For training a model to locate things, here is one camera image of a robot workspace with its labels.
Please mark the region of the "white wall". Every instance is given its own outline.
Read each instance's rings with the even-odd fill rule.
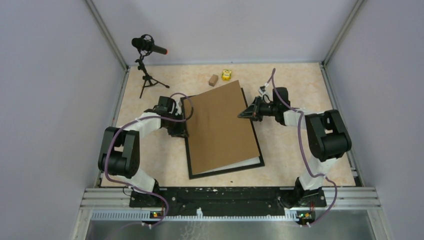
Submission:
[[[146,64],[322,61],[356,0],[94,0],[128,65],[132,38],[168,55]]]
[[[2,1],[0,56],[0,239],[69,239],[123,70],[81,0]]]
[[[394,238],[422,239],[424,1],[368,1],[328,69]]]

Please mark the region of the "brown cardboard sheet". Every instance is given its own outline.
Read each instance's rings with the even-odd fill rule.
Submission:
[[[205,171],[260,155],[251,122],[238,118],[246,108],[239,81],[191,97],[193,116],[186,122],[191,171]],[[191,108],[184,100],[184,113]]]

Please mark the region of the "robotic arm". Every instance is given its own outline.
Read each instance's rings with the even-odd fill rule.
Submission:
[[[171,137],[185,138],[188,136],[183,122],[174,122],[159,118],[166,117],[174,120],[182,120],[184,118],[179,105],[174,99],[160,96],[158,104],[153,109],[144,111],[137,119],[151,116],[156,117],[138,121],[126,127],[119,134],[114,147],[123,147],[123,149],[122,151],[112,149],[108,161],[109,175],[117,176],[124,182],[147,192],[155,192],[154,188],[159,187],[159,184],[154,178],[139,168],[140,139],[160,128],[166,128]],[[104,132],[98,158],[98,168],[102,171],[105,170],[106,155],[112,138],[119,129],[119,127],[108,127]]]
[[[275,90],[272,91],[273,101],[271,101],[269,93],[265,90],[268,82],[259,88],[261,96],[255,97],[253,103],[238,117],[261,122],[263,116],[271,116],[281,125],[299,127],[299,118],[303,112],[300,129],[307,130],[312,156],[306,165],[306,170],[296,179],[294,190],[285,196],[282,203],[287,208],[296,204],[304,206],[322,191],[325,175],[332,165],[351,149],[352,142],[339,111],[333,109],[316,113],[292,108],[285,87],[276,87],[275,90],[286,104],[281,102]]]

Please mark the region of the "wooden block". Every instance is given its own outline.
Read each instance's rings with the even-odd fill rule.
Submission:
[[[217,84],[217,82],[218,82],[218,75],[213,74],[210,77],[209,85],[212,86],[212,87],[215,87],[215,84]]]

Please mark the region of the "tabletop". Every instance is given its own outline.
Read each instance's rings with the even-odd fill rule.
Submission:
[[[239,80],[247,103],[258,96],[258,88],[270,78],[273,68],[276,87],[286,87],[293,107],[315,112],[332,109],[330,98],[318,63],[266,63],[266,64],[212,64],[147,66],[148,73],[170,88],[157,84],[140,92],[143,72],[131,67],[120,106],[117,126],[140,116],[158,103],[159,96],[184,93],[200,94],[232,81]],[[221,76],[223,69],[232,70],[231,80],[219,78],[215,87],[209,86],[213,74]],[[264,117],[253,123],[264,167],[242,170],[215,176],[189,179],[184,139],[170,137],[166,129],[159,129],[140,140],[140,168],[155,178],[161,187],[268,187],[294,186],[296,178],[306,169],[299,150],[297,129],[277,123],[273,117]],[[306,157],[311,153],[308,137],[302,130]],[[354,186],[351,166],[345,154],[333,165],[328,177],[338,186]],[[332,186],[324,181],[325,186]],[[120,186],[103,178],[102,187]]]

